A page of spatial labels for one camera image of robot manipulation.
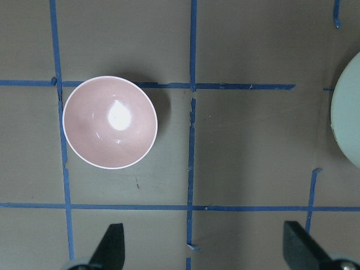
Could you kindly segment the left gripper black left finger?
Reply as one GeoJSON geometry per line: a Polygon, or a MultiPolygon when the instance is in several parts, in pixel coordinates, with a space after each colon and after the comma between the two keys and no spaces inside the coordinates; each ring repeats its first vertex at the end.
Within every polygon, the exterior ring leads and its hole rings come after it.
{"type": "Polygon", "coordinates": [[[90,269],[123,269],[124,227],[122,223],[109,225],[88,265],[90,269]]]}

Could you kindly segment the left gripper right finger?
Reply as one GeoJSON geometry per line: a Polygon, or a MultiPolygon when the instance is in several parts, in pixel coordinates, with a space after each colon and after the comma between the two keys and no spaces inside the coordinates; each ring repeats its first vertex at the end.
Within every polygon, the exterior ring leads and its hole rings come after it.
{"type": "Polygon", "coordinates": [[[283,224],[282,253],[292,270],[339,269],[339,263],[331,259],[296,221],[283,224]]]}

